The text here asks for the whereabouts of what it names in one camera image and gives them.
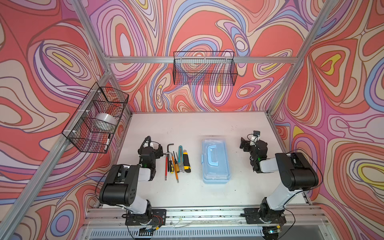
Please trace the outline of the red handled hex key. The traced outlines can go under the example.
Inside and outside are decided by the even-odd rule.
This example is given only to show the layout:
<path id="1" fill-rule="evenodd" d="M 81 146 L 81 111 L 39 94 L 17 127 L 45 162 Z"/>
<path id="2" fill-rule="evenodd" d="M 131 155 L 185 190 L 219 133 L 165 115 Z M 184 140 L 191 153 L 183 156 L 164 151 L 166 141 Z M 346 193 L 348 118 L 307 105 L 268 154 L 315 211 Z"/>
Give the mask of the red handled hex key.
<path id="1" fill-rule="evenodd" d="M 165 181 L 168 180 L 168 166 L 169 166 L 169 155 L 165 153 L 166 161 L 165 161 Z"/>

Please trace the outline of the orange handled hex key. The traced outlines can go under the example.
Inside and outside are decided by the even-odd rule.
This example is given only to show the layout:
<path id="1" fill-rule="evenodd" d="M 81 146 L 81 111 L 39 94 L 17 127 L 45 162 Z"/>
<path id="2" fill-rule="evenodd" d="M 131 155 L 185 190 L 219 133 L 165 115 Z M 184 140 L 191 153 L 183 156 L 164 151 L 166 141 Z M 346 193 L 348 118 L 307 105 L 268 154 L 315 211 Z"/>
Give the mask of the orange handled hex key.
<path id="1" fill-rule="evenodd" d="M 172 160 L 173 160 L 173 165 L 174 165 L 174 172 L 175 172 L 175 176 L 176 176 L 176 181 L 177 183 L 179 183 L 179 176 L 178 176 L 178 173 L 179 173 L 179 165 L 176 161 L 176 156 L 175 156 L 175 152 L 173 152 L 172 154 Z"/>

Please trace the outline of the teal utility knife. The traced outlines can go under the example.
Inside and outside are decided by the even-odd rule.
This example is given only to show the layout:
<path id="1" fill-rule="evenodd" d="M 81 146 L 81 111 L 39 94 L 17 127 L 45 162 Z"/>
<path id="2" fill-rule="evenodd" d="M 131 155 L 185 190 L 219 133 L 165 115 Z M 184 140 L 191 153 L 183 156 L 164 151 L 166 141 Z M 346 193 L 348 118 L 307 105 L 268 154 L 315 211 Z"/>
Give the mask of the teal utility knife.
<path id="1" fill-rule="evenodd" d="M 184 152 L 183 152 L 182 146 L 179 146 L 178 153 L 179 153 L 179 155 L 178 155 L 179 169 L 180 169 L 180 172 L 184 173 L 185 172 L 185 169 L 184 169 Z"/>

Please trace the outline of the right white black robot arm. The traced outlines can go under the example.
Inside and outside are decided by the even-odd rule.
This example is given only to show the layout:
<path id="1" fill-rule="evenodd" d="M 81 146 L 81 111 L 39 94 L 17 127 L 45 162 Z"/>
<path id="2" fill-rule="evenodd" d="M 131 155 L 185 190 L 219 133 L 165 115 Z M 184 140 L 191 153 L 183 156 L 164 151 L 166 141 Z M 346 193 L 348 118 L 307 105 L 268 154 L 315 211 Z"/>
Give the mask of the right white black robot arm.
<path id="1" fill-rule="evenodd" d="M 255 213 L 246 214 L 263 223 L 284 222 L 284 211 L 297 194 L 309 191 L 319 184 L 318 174 L 302 153 L 277 153 L 267 158 L 268 144 L 261 140 L 241 138 L 240 149 L 250 153 L 253 171 L 258 174 L 278 172 L 281 182 L 274 192 L 265 197 Z"/>

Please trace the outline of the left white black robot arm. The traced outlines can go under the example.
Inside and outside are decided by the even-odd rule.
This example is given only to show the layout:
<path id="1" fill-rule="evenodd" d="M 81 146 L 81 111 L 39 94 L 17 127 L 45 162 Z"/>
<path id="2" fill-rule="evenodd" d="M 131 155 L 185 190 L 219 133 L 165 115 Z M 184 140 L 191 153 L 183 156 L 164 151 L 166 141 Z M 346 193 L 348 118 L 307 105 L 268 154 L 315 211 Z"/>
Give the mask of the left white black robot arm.
<path id="1" fill-rule="evenodd" d="M 137 195 L 138 182 L 150 182 L 156 175 L 156 160 L 161 158 L 163 147 L 147 146 L 138 150 L 140 157 L 137 165 L 113 165 L 99 193 L 103 205 L 120 207 L 127 211 L 126 219 L 134 223 L 147 225 L 153 216 L 149 200 Z"/>

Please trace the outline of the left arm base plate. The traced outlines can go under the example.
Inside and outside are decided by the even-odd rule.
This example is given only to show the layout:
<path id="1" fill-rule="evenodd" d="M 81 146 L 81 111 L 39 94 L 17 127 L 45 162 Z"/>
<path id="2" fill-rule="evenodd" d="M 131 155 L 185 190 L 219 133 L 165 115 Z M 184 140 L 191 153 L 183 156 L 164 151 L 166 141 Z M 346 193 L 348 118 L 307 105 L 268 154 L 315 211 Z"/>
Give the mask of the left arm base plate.
<path id="1" fill-rule="evenodd" d="M 154 209 L 147 210 L 147 212 L 142 215 L 127 212 L 122 215 L 122 218 L 125 219 L 126 226 L 161 227 L 166 223 L 166 216 L 166 209 Z"/>

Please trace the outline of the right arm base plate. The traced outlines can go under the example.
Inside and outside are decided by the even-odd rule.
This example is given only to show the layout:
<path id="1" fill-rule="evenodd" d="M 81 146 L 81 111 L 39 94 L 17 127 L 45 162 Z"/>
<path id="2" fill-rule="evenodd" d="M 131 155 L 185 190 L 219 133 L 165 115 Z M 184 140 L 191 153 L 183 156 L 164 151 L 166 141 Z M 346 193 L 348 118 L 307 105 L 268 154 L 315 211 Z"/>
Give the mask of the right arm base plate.
<path id="1" fill-rule="evenodd" d="M 245 208 L 240 214 L 246 219 L 247 224 L 284 225 L 286 217 L 284 211 L 264 210 L 260 208 Z"/>

